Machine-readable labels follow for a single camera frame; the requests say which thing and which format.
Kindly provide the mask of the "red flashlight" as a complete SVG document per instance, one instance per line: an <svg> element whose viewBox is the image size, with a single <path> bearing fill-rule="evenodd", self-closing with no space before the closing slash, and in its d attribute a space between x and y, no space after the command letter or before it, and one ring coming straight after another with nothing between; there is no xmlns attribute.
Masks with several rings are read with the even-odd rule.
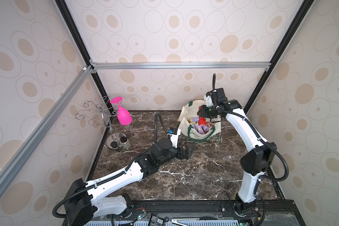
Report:
<svg viewBox="0 0 339 226"><path fill-rule="evenodd" d="M199 117L198 125L199 126L204 126L207 124L207 121L205 118Z"/></svg>

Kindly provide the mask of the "cream green tote bag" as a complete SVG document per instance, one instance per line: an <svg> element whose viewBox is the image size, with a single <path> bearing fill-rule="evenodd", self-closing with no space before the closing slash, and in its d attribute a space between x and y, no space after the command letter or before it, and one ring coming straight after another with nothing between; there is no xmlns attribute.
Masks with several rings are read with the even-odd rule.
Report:
<svg viewBox="0 0 339 226"><path fill-rule="evenodd" d="M214 122L210 119L202 118L197 115L200 107L206 106L204 100L194 100L188 102L181 111L178 122L178 129L190 141L202 143L211 137L221 133L221 122L216 118Z"/></svg>

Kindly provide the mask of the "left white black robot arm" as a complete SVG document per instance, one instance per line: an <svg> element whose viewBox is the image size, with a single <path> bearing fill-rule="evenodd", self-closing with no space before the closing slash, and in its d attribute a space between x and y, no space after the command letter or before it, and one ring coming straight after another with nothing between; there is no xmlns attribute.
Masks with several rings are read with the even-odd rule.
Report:
<svg viewBox="0 0 339 226"><path fill-rule="evenodd" d="M126 167L99 179L73 182L52 215L67 219L70 226L84 226L95 217L109 214L127 217L134 206L132 200L128 195L110 197L110 194L155 174L161 165L174 158L189 160L192 154L189 146L174 147L170 139L161 138L132 158Z"/></svg>

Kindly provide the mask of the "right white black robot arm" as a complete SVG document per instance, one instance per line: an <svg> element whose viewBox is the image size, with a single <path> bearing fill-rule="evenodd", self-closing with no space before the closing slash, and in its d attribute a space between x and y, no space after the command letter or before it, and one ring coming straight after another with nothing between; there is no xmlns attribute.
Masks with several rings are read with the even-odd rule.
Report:
<svg viewBox="0 0 339 226"><path fill-rule="evenodd" d="M199 107L197 113L199 117L206 119L224 117L236 129L247 148L247 154L240 160L244 174L240 190L236 195L234 203L236 214L241 217L245 216L255 207L260 181L262 179L276 182L286 180L289 176L289 166L277 151L276 144L268 142L257 131L246 116L239 102L237 100L228 100L222 88L207 92L204 100L206 104ZM284 166L284 175L280 178L265 175L275 155L281 160Z"/></svg>

